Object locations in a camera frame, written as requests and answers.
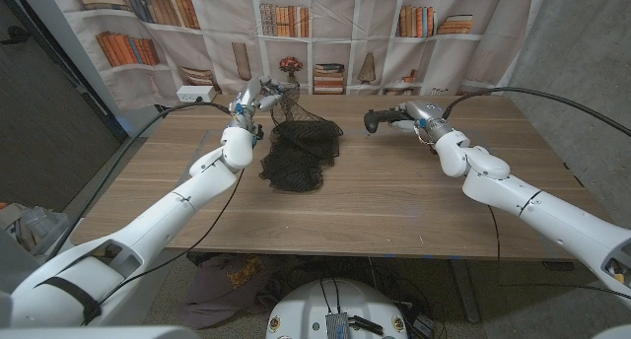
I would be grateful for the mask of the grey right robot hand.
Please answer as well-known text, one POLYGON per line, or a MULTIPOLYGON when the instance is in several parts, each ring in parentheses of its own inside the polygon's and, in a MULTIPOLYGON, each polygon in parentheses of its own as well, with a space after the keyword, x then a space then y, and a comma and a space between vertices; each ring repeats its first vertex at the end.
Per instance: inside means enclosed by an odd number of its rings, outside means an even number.
POLYGON ((443 110, 431 102, 404 102, 395 110, 401 112, 403 117, 390 125, 404 132, 414 132, 426 144, 435 144, 444 135, 454 131, 443 118, 443 110))

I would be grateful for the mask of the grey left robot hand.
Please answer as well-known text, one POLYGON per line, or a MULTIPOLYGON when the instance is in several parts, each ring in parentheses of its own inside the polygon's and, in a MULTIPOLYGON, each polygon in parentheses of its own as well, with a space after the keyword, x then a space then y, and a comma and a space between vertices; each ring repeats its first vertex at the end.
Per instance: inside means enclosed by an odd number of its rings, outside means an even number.
POLYGON ((281 101, 284 86, 269 76, 252 78, 229 105, 229 127, 240 127, 254 134, 258 127, 254 116, 258 110, 268 112, 281 101))

